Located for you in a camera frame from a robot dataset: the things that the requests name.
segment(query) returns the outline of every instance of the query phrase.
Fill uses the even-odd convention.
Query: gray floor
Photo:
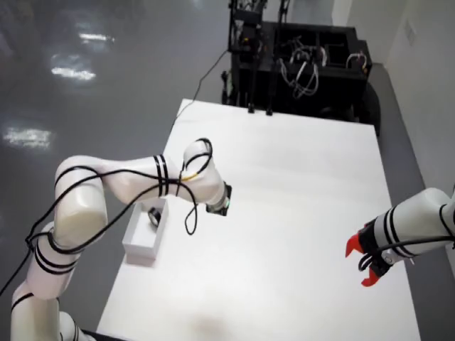
[[[304,2],[308,6],[300,11],[329,23],[326,12],[315,14],[315,1]],[[201,75],[224,51],[227,26],[224,0],[2,1],[0,283],[24,255],[31,224],[53,200],[59,162],[77,153],[130,159],[161,152],[182,97],[192,97]],[[84,41],[81,33],[107,40]],[[96,77],[76,81],[51,72],[65,67]],[[219,102],[219,75],[227,67],[228,57],[207,78],[199,99]],[[381,100],[380,147],[396,204],[423,183],[387,73],[376,67],[370,79]],[[121,207],[110,196],[107,204],[110,216]],[[83,328],[97,327],[123,257],[127,220],[85,252],[61,299]],[[407,270],[422,339],[450,340],[455,280],[444,251],[421,257]],[[12,291],[24,276],[0,298],[2,340],[8,339]]]

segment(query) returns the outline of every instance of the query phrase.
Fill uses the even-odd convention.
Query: wires
[[[71,167],[69,168],[68,170],[66,170],[65,172],[68,173],[69,171],[74,171],[76,169],[86,169],[86,170],[89,170],[89,171],[94,171],[93,169],[91,169],[90,167],[87,167],[87,166],[74,166],[74,167]],[[83,242],[82,244],[76,246],[76,247],[73,247],[72,249],[62,249],[61,247],[59,247],[55,241],[53,240],[53,235],[51,232],[40,232],[40,233],[37,233],[37,234],[33,234],[36,230],[36,227],[42,223],[48,216],[49,214],[55,209],[55,207],[58,205],[58,203],[73,189],[75,189],[77,186],[87,182],[87,181],[90,181],[90,180],[94,180],[94,179],[103,179],[109,175],[114,175],[114,174],[118,174],[118,173],[133,173],[133,174],[137,174],[137,175],[140,175],[140,176],[144,176],[146,178],[150,178],[150,179],[154,179],[154,180],[158,180],[159,183],[157,185],[153,185],[149,188],[147,188],[146,190],[143,190],[141,191],[138,195],[136,195],[128,204],[125,205],[125,207],[114,217],[113,220],[111,220],[105,227],[103,227],[98,233],[94,234],[92,237],[90,237],[86,242]],[[10,277],[10,279],[5,283],[4,287],[0,290],[0,296],[5,292],[5,290],[8,288],[8,286],[11,284],[11,282],[14,280],[14,278],[17,276],[17,274],[19,273],[19,271],[23,268],[23,266],[25,265],[25,263],[27,262],[27,259],[29,258],[29,256],[34,252],[34,246],[33,246],[33,243],[32,241],[38,237],[41,237],[41,236],[44,236],[44,235],[47,235],[48,237],[48,241],[49,241],[49,244],[50,246],[57,252],[59,252],[60,254],[77,254],[77,253],[80,253],[81,251],[84,250],[85,247],[88,247],[89,245],[91,245],[91,243],[93,243],[95,240],[97,240],[102,234],[104,234],[108,229],[110,229],[114,224],[115,222],[117,222],[126,212],[127,210],[144,194],[158,188],[160,185],[163,185],[164,184],[174,184],[174,185],[178,185],[178,186],[181,186],[183,188],[185,188],[188,193],[190,194],[190,197],[191,197],[191,200],[193,202],[193,209],[188,213],[188,215],[186,216],[185,218],[185,228],[186,228],[186,232],[188,233],[188,235],[193,235],[194,232],[196,231],[196,228],[198,226],[198,209],[197,209],[197,202],[196,202],[196,197],[195,195],[193,194],[193,191],[191,191],[191,189],[185,184],[185,183],[182,183],[179,179],[167,179],[167,178],[162,178],[162,177],[158,177],[158,176],[154,176],[154,175],[150,175],[150,174],[146,174],[146,173],[142,173],[142,172],[139,172],[139,171],[136,171],[136,170],[130,170],[130,169],[118,169],[118,170],[113,170],[113,171],[110,171],[110,172],[106,172],[106,173],[96,173],[94,175],[91,175],[91,176],[87,176],[86,178],[83,178],[79,181],[77,181],[76,183],[73,183],[70,187],[68,187],[65,191],[63,191],[62,194],[60,194],[58,196],[57,199],[55,199],[54,203],[49,207],[49,209],[45,212],[45,214],[40,218],[38,219],[32,226],[31,228],[31,231],[30,233],[28,234],[28,236],[26,237],[25,241],[26,241],[26,244],[27,244],[27,247],[28,247],[28,251],[27,251],[27,254],[26,256],[24,257],[24,259],[22,260],[22,262],[19,264],[19,266],[17,267],[17,269],[14,271],[13,275]],[[191,215],[191,213],[195,213],[195,220],[194,220],[194,228],[193,230],[189,230],[188,229],[188,218],[189,216]]]
[[[228,52],[228,50],[225,50],[223,53],[221,53],[220,57],[218,57],[215,64],[213,64],[211,66],[211,68],[208,69],[208,71],[204,74],[204,76],[202,76],[202,78],[199,79],[198,88],[196,89],[196,92],[194,93],[193,99],[186,106],[184,106],[183,109],[177,114],[176,118],[172,122],[171,130],[169,131],[169,134],[172,132],[173,126],[176,124],[177,118],[179,118],[182,115],[182,113],[186,110],[186,108],[188,108],[190,105],[192,105],[192,103],[194,103],[194,101],[196,101],[196,98],[198,97],[200,87],[202,86],[202,82],[204,81],[204,79],[207,78],[207,76],[209,76],[209,74],[213,71],[213,69],[216,67],[216,65],[218,65],[218,63],[221,61],[221,59],[225,56],[225,54],[227,52]]]
[[[378,247],[376,250],[367,252],[358,262],[358,269],[359,271],[366,270],[371,263],[373,262],[374,258],[379,256],[383,251],[392,249],[395,247],[405,247],[407,245],[418,245],[418,244],[426,244],[426,243],[434,243],[434,242],[455,242],[455,238],[451,236],[440,236],[440,237],[430,237],[430,238],[421,238],[415,240],[408,240],[405,242],[399,242],[394,244],[385,245],[383,247]]]
[[[198,94],[199,94],[199,91],[200,91],[200,88],[202,86],[202,82],[204,81],[204,79],[213,71],[213,69],[218,65],[218,63],[221,61],[221,59],[224,57],[224,55],[228,52],[228,50],[225,50],[223,51],[223,53],[220,55],[220,57],[216,60],[215,64],[213,64],[210,69],[204,74],[204,76],[202,76],[202,78],[199,80],[199,83],[198,83],[198,88],[196,89],[196,92],[193,96],[193,100],[188,103],[184,108],[182,108],[182,110],[177,114],[176,118],[174,119],[174,121],[172,122],[172,126],[171,126],[171,130],[169,133],[172,132],[172,129],[173,129],[173,126],[175,125],[176,123],[176,120],[177,118],[180,117],[180,115],[182,115],[182,113],[186,110],[186,108],[188,108],[190,105],[192,105],[192,103],[195,102]],[[193,202],[193,208],[191,209],[191,211],[187,214],[186,218],[185,218],[185,229],[186,229],[186,233],[188,235],[193,235],[194,232],[196,231],[196,228],[198,226],[198,203],[196,202],[196,197],[195,195],[193,194],[193,192],[191,191],[191,189],[184,183],[186,181],[189,181],[193,178],[195,178],[197,175],[199,175],[200,173],[202,173],[207,167],[208,167],[208,164],[210,163],[210,160],[212,159],[213,157],[213,147],[212,147],[212,143],[208,140],[208,139],[200,139],[198,141],[204,141],[208,147],[209,147],[209,153],[205,153],[204,155],[201,154],[197,157],[201,157],[201,156],[208,156],[207,157],[207,160],[206,162],[201,166],[201,168],[196,172],[194,173],[193,175],[190,175],[186,178],[182,178],[181,177],[181,174],[179,176],[179,179],[164,179],[162,177],[157,177],[157,176],[153,176],[153,175],[149,175],[149,174],[146,174],[146,173],[142,173],[142,172],[139,172],[139,171],[136,171],[136,170],[130,170],[130,169],[117,169],[117,170],[113,170],[113,171],[110,171],[110,172],[106,172],[106,173],[97,173],[94,169],[90,168],[90,167],[87,167],[87,166],[74,166],[74,167],[71,167],[67,170],[65,170],[64,173],[68,173],[70,171],[73,171],[73,170],[76,170],[76,169],[85,169],[85,170],[89,170],[89,171],[92,171],[94,172],[95,174],[94,175],[91,175],[91,176],[88,176],[86,178],[83,178],[79,181],[77,181],[76,183],[72,184],[70,187],[68,187],[61,195],[58,196],[57,199],[55,199],[54,203],[49,207],[49,209],[45,212],[45,214],[40,217],[33,225],[32,225],[32,228],[28,234],[28,236],[25,238],[25,242],[27,244],[27,254],[25,255],[25,257],[23,258],[22,262],[18,265],[17,269],[13,272],[13,275],[9,278],[9,280],[5,283],[5,285],[3,286],[3,288],[0,290],[0,296],[3,295],[3,293],[5,292],[5,290],[9,287],[9,285],[11,284],[11,282],[16,278],[16,276],[18,275],[19,271],[23,268],[23,266],[25,265],[25,263],[27,262],[27,259],[29,258],[29,256],[34,252],[34,249],[35,247],[33,246],[33,240],[38,238],[38,237],[41,237],[43,235],[47,235],[48,236],[48,240],[49,240],[49,243],[50,243],[50,246],[57,252],[60,252],[61,254],[77,254],[77,253],[80,253],[85,247],[88,247],[89,245],[91,245],[91,243],[93,243],[96,239],[98,239],[103,233],[105,233],[108,229],[110,229],[126,212],[127,210],[132,206],[134,205],[134,203],[142,196],[142,195],[145,195],[147,194],[148,192],[151,192],[152,190],[158,188],[160,185],[177,185],[177,191],[176,191],[176,194],[178,194],[178,191],[180,189],[180,187],[183,187],[185,188],[185,190],[188,191],[190,197],[191,197],[191,200]],[[182,170],[181,170],[181,173],[183,172],[185,166],[187,166],[189,164],[190,161],[187,162],[187,164],[183,164],[183,167],[182,167]],[[87,241],[85,241],[84,243],[82,243],[81,245],[78,245],[77,247],[74,247],[72,249],[62,249],[60,248],[53,240],[53,237],[52,237],[52,234],[50,232],[40,232],[40,233],[37,233],[37,234],[34,234],[36,228],[49,216],[49,214],[54,211],[55,207],[58,205],[58,203],[71,191],[73,190],[74,188],[76,188],[77,186],[87,182],[87,181],[90,181],[90,180],[94,180],[94,179],[103,179],[104,177],[107,177],[109,175],[114,175],[114,174],[118,174],[118,173],[133,173],[133,174],[137,174],[137,175],[140,175],[140,176],[144,176],[146,178],[150,178],[150,179],[154,179],[154,180],[158,180],[159,183],[157,185],[154,185],[154,186],[151,186],[150,188],[147,188],[146,190],[143,190],[142,192],[140,192],[136,197],[134,197],[128,204],[125,205],[125,207],[114,217],[114,219],[112,219],[112,221],[110,221],[105,227],[103,227],[97,234],[95,234],[94,236],[90,237]],[[191,216],[191,214],[194,212],[195,214],[195,219],[194,219],[194,228],[192,230],[189,230],[188,228],[188,218]]]
[[[297,74],[296,79],[290,81],[288,79],[288,77],[287,77],[287,69],[286,69],[286,65],[284,64],[284,61],[281,58],[278,59],[278,61],[279,61],[280,65],[281,65],[281,74],[282,74],[283,80],[286,82],[286,84],[288,84],[289,87],[294,88],[294,91],[293,91],[293,94],[292,94],[294,99],[300,99],[304,95],[305,96],[313,96],[313,95],[315,95],[317,93],[318,88],[319,88],[318,65],[313,64],[313,74],[312,74],[310,80],[308,81],[308,83],[306,84],[306,86],[302,87],[299,84],[299,78],[300,78],[302,72],[304,71],[304,68],[306,67],[307,62],[304,61],[304,63],[300,67],[300,70],[299,70],[299,73]],[[310,89],[310,86],[311,86],[311,84],[313,83],[313,81],[315,79],[316,79],[316,82],[315,82],[314,88]]]
[[[213,147],[212,147],[212,143],[210,142],[210,140],[209,139],[198,139],[196,141],[204,142],[208,147],[208,153],[200,153],[200,154],[193,156],[186,163],[186,167],[188,167],[188,165],[191,162],[193,162],[194,160],[196,160],[202,156],[207,156],[207,160],[205,160],[205,163],[199,168],[199,170],[196,173],[194,173],[193,175],[190,175],[190,176],[186,176],[185,178],[182,178],[181,181],[189,181],[189,180],[195,178],[196,176],[198,176],[199,174],[201,174],[208,167],[208,164],[210,163],[210,161],[213,158]]]
[[[362,70],[364,70],[367,67],[367,56],[363,54],[363,52],[360,53],[351,53],[346,60],[346,69],[349,67],[349,62],[351,59],[357,58],[357,60],[363,58],[363,65],[362,65]]]

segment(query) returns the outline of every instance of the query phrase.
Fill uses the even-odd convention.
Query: white robotic arm
[[[455,242],[455,194],[428,188],[365,224],[346,245],[365,256],[359,270],[369,269],[364,286],[372,286],[389,268],[406,258]]]
[[[205,203],[215,213],[229,205],[228,190],[207,139],[188,146],[182,169],[164,155],[133,161],[89,156],[66,159],[55,174],[55,196],[61,200],[54,224],[43,229],[47,234],[38,238],[27,278],[13,296],[11,341],[91,340],[68,314],[59,317],[57,298],[71,280],[84,249],[81,246],[96,242],[107,229],[103,185],[128,204],[175,195]]]

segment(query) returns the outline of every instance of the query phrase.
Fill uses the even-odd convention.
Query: black cable
[[[73,167],[70,167],[69,169],[65,170],[64,172],[65,173],[69,173],[70,171],[74,171],[74,170],[77,170],[77,169],[85,169],[85,170],[88,170],[88,171],[94,171],[91,167],[88,167],[88,166],[73,166]],[[87,181],[90,181],[90,180],[94,180],[94,179],[102,179],[106,176],[109,176],[109,175],[114,175],[114,174],[117,174],[117,173],[133,173],[133,174],[137,174],[137,175],[141,175],[141,176],[144,176],[144,177],[147,177],[147,178],[150,178],[150,179],[154,179],[154,180],[158,180],[158,184],[157,185],[154,185],[154,186],[151,186],[150,188],[147,188],[146,190],[143,190],[141,191],[136,197],[134,197],[125,207],[123,210],[120,211],[119,214],[117,214],[117,216],[111,221],[109,222],[105,227],[103,227],[103,229],[101,229],[97,234],[95,234],[93,237],[89,238],[86,242],[82,243],[81,245],[77,246],[77,247],[74,247],[72,249],[61,249],[57,244],[55,244],[55,242],[53,241],[53,238],[52,238],[52,234],[50,232],[39,232],[37,234],[33,234],[35,232],[35,229],[36,227],[42,223],[48,216],[49,214],[55,209],[55,207],[58,205],[58,203],[71,191],[73,190],[74,188],[76,188],[77,186],[87,182]],[[193,201],[193,209],[188,213],[186,219],[185,219],[185,228],[186,228],[186,231],[189,235],[193,235],[195,230],[196,230],[196,227],[197,227],[197,224],[198,224],[198,209],[197,209],[197,202],[196,202],[196,197],[193,193],[193,191],[185,184],[183,183],[182,181],[180,181],[180,179],[163,179],[163,178],[160,178],[158,176],[154,176],[154,175],[150,175],[150,174],[146,174],[146,173],[142,173],[142,172],[139,172],[137,170],[131,170],[131,169],[118,169],[118,170],[112,170],[110,172],[106,172],[106,173],[96,173],[94,175],[91,175],[91,176],[87,176],[86,178],[83,178],[75,183],[73,183],[70,187],[68,187],[66,190],[64,190],[58,197],[57,199],[55,199],[55,201],[53,202],[53,204],[49,207],[49,209],[45,212],[45,214],[39,218],[32,226],[31,228],[31,231],[30,233],[28,234],[28,236],[26,237],[26,244],[27,244],[27,247],[28,247],[28,250],[27,250],[27,254],[26,256],[23,258],[22,262],[19,264],[19,266],[17,267],[17,269],[14,271],[13,275],[9,278],[9,280],[5,283],[4,287],[0,290],[0,296],[3,295],[3,293],[5,292],[5,290],[9,287],[9,285],[11,284],[11,282],[15,279],[15,277],[18,275],[19,271],[23,268],[23,266],[25,265],[25,263],[27,262],[27,259],[29,258],[29,256],[33,253],[33,250],[34,250],[34,247],[33,247],[33,244],[32,244],[32,241],[36,238],[39,238],[43,235],[47,235],[48,236],[48,240],[49,240],[49,243],[50,243],[50,246],[57,252],[60,252],[61,254],[74,254],[74,253],[79,253],[80,251],[82,251],[85,247],[87,247],[88,245],[90,245],[91,243],[93,243],[99,236],[101,236],[103,233],[105,233],[110,227],[112,227],[114,225],[115,222],[117,222],[120,217],[122,217],[125,212],[144,194],[146,194],[147,192],[150,192],[151,190],[153,189],[156,189],[160,186],[160,182],[167,182],[168,184],[173,184],[173,185],[178,185],[179,187],[183,187],[185,188],[188,193],[190,194],[191,196],[191,200]],[[193,228],[193,231],[190,232],[189,229],[188,229],[188,225],[187,225],[187,220],[189,218],[189,216],[191,215],[191,213],[195,212],[195,221],[194,221],[194,228]]]
[[[37,233],[35,236],[33,236],[33,238],[30,238],[30,243],[32,242],[32,240],[34,240],[35,238],[38,238],[38,237],[41,237],[43,235],[47,234],[47,232],[40,232],[40,233]],[[27,262],[27,259],[29,258],[29,256],[33,253],[33,248],[30,248],[29,246],[27,246],[27,254],[26,256],[23,258],[22,262],[19,264],[19,266],[17,267],[17,269],[14,271],[13,275],[9,278],[9,280],[5,283],[5,285],[3,286],[3,288],[0,290],[0,296],[3,295],[3,293],[5,292],[5,290],[8,288],[8,286],[11,284],[11,282],[15,279],[15,277],[17,276],[17,274],[19,273],[19,271],[23,268],[23,266],[25,265],[25,263]]]
[[[199,91],[200,91],[200,88],[202,86],[202,82],[204,81],[204,79],[212,72],[212,70],[218,65],[218,63],[221,61],[221,59],[224,57],[224,55],[228,52],[228,50],[225,50],[221,55],[220,57],[215,61],[215,64],[212,65],[212,67],[204,74],[204,76],[202,76],[202,78],[199,80],[199,83],[198,83],[198,88],[196,89],[196,92],[193,96],[193,100],[188,103],[176,116],[176,118],[174,119],[174,121],[172,122],[172,126],[171,126],[171,130],[169,132],[169,134],[172,132],[172,129],[173,129],[173,126],[175,125],[176,123],[176,120],[177,118],[180,117],[180,115],[182,115],[182,113],[186,110],[186,108],[188,108],[190,105],[192,105],[192,103],[195,102],[198,94],[199,94]],[[205,168],[207,168],[208,164],[210,163],[210,160],[212,158],[212,148],[211,148],[211,143],[209,140],[207,139],[204,139],[206,141],[208,141],[208,143],[210,144],[210,155],[208,157],[208,160],[204,163],[203,167],[198,171],[198,174],[203,172]],[[149,175],[149,174],[145,174],[145,173],[141,173],[141,172],[137,172],[135,170],[125,170],[125,169],[121,169],[121,170],[113,170],[111,172],[106,172],[106,173],[103,173],[103,174],[99,174],[97,173],[93,168],[91,167],[87,167],[87,166],[74,166],[74,167],[71,167],[67,170],[65,170],[61,175],[60,177],[56,180],[55,183],[57,183],[60,178],[70,172],[70,171],[73,171],[75,169],[85,169],[85,170],[88,170],[88,171],[92,171],[93,173],[95,173],[95,175],[93,176],[89,176],[89,177],[86,177],[82,180],[79,180],[78,182],[72,184],[69,188],[67,188],[65,191],[63,191],[63,193],[54,201],[54,203],[49,207],[49,209],[46,211],[46,213],[40,218],[38,219],[33,225],[32,225],[32,228],[30,230],[30,233],[27,235],[25,241],[26,241],[26,244],[27,244],[27,248],[28,248],[28,251],[27,251],[27,254],[26,256],[24,257],[24,259],[22,260],[22,262],[19,264],[18,268],[14,271],[13,275],[10,277],[10,279],[6,282],[6,284],[4,285],[4,287],[0,290],[0,296],[3,295],[4,291],[8,288],[8,286],[11,284],[11,282],[15,279],[15,277],[17,276],[17,274],[19,273],[19,271],[23,268],[23,266],[25,265],[25,263],[27,262],[27,259],[29,258],[29,256],[33,253],[33,245],[32,245],[32,241],[39,237],[39,236],[42,236],[44,234],[47,234],[48,235],[48,238],[49,236],[51,235],[51,233],[47,233],[47,232],[40,232],[38,234],[35,234],[33,235],[33,233],[35,232],[36,230],[36,227],[41,224],[48,216],[49,214],[55,209],[55,207],[58,205],[58,203],[65,197],[65,195],[67,195],[71,190],[73,190],[74,188],[76,188],[77,186],[79,186],[80,184],[86,182],[86,181],[89,181],[89,180],[94,180],[94,179],[102,179],[103,177],[105,176],[108,176],[108,175],[112,175],[112,174],[116,174],[116,173],[121,173],[121,172],[130,172],[130,173],[135,173],[137,175],[142,175],[142,176],[146,176],[148,178],[151,178],[151,179],[155,179],[155,180],[158,180],[158,181],[162,181],[164,179],[162,178],[158,178],[158,177],[155,177],[155,176],[152,176],[152,175]],[[181,173],[179,175],[179,179],[165,179],[164,181],[167,182],[167,184],[177,184],[177,194],[178,194],[178,190],[180,189],[180,186],[184,187],[188,193],[190,194],[191,196],[191,199],[193,201],[193,209],[188,213],[188,215],[186,216],[185,218],[185,228],[186,228],[186,231],[189,235],[193,235],[194,232],[196,231],[196,227],[197,227],[197,224],[198,224],[198,208],[197,208],[197,203],[196,203],[196,198],[193,194],[193,192],[190,190],[190,188],[183,184],[181,182]],[[124,213],[128,210],[128,208],[130,208],[134,202],[139,199],[139,197],[141,197],[143,194],[157,188],[159,185],[155,185],[155,186],[152,186],[150,188],[148,188],[147,190],[143,191],[141,193],[141,195],[137,196],[136,198],[134,198],[134,200],[132,200],[129,204],[127,204],[127,206],[122,210],[120,211],[120,213],[106,226],[102,229],[102,232],[99,232],[97,233],[93,238],[90,238],[89,240],[87,240],[85,243],[81,244],[80,246],[78,247],[75,247],[73,249],[60,249],[54,242],[53,242],[53,239],[52,238],[49,238],[49,241],[51,243],[51,246],[55,246],[56,249],[58,249],[59,251],[61,251],[62,253],[64,252],[68,252],[68,251],[75,251],[75,250],[82,250],[84,249],[87,245],[89,245],[91,242],[95,241],[96,238],[98,238],[102,233],[104,233],[105,231],[107,231],[118,219],[120,219],[120,217],[122,215],[124,215]],[[193,211],[195,212],[195,222],[194,222],[194,228],[193,228],[193,231],[190,232],[188,230],[188,226],[187,226],[187,220],[189,218],[189,216],[191,215],[191,213],[193,213]]]
[[[398,242],[394,244],[388,244],[383,247],[378,247],[376,250],[367,252],[358,262],[358,269],[359,271],[366,270],[369,265],[373,262],[374,257],[379,255],[381,252],[394,248],[394,247],[405,247],[407,245],[418,245],[418,244],[426,244],[426,243],[434,243],[434,242],[455,242],[455,238],[450,236],[440,236],[440,237],[429,237],[429,238],[421,238],[415,240],[408,240],[404,242]]]
[[[175,125],[175,123],[177,121],[177,118],[179,118],[182,115],[182,113],[186,110],[186,108],[188,108],[190,105],[192,105],[192,103],[194,103],[194,101],[196,101],[196,98],[198,97],[200,87],[202,86],[202,82],[204,81],[204,79],[212,72],[212,70],[216,67],[216,65],[218,65],[218,63],[221,61],[221,59],[224,57],[224,55],[227,52],[228,52],[228,50],[225,50],[223,53],[221,53],[220,57],[218,57],[215,64],[213,64],[212,67],[210,69],[208,69],[208,71],[204,74],[204,76],[202,76],[202,78],[199,79],[198,88],[196,89],[196,92],[194,93],[193,99],[186,106],[184,106],[183,109],[177,114],[176,118],[172,122],[171,130],[170,130],[169,134],[171,134],[173,126]]]

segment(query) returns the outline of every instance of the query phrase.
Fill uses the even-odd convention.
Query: black stripe
[[[389,213],[390,213],[391,210],[388,210],[387,213],[385,213],[385,216],[384,216],[384,234],[385,234],[385,238],[387,239],[387,243],[389,243],[389,245],[393,244],[392,242],[392,238],[390,238],[390,235],[389,235],[389,230],[387,228],[387,219],[389,217]],[[396,247],[393,247],[392,250],[398,255],[398,256],[401,256],[403,258],[406,258],[406,256],[404,256],[403,254],[401,254],[401,252],[399,252],[397,250]]]
[[[169,174],[168,174],[168,166],[166,165],[166,160],[164,159],[164,156],[160,155],[161,158],[161,164],[163,165],[163,170],[164,170],[164,185],[166,186],[166,190],[164,191],[164,195],[168,195],[169,193]]]
[[[11,311],[23,300],[26,300],[27,298],[33,297],[34,295],[32,293],[26,293],[24,296],[20,297],[17,299],[16,302],[13,303],[13,306],[11,307]]]
[[[395,224],[393,222],[393,212],[395,211],[395,208],[397,208],[397,207],[395,206],[390,211],[390,231],[392,231],[392,236],[395,238],[395,242],[399,243],[400,240],[398,239],[397,231],[395,230]],[[401,251],[403,251],[404,254],[407,254],[408,257],[416,256],[416,254],[413,254],[411,251],[407,250],[404,246],[403,247],[399,247],[399,248],[400,248]]]
[[[35,259],[36,259],[36,263],[38,263],[40,268],[42,268],[48,274],[53,274],[53,275],[59,276],[59,275],[68,274],[74,269],[74,267],[69,268],[68,270],[63,270],[63,271],[55,271],[55,270],[49,269],[46,265],[41,263],[41,260],[38,258],[38,253],[37,252],[35,252]]]
[[[44,261],[44,263],[46,263],[47,265],[49,266],[52,266],[53,268],[57,268],[57,269],[68,269],[70,268],[71,266],[74,266],[76,265],[77,263],[77,260],[75,260],[73,263],[69,263],[69,264],[56,264],[56,263],[53,263],[52,261],[49,261],[47,258],[44,257],[44,255],[41,253],[41,250],[40,250],[40,243],[36,243],[36,251],[38,252],[38,255],[39,257],[41,258],[42,261]]]
[[[159,177],[159,180],[158,180],[158,184],[159,184],[159,194],[158,196],[161,197],[161,195],[163,194],[163,183],[161,182],[161,167],[159,166],[159,162],[158,162],[158,158],[156,156],[154,156],[154,159],[155,159],[155,163],[156,163],[156,172],[158,173],[158,177]]]

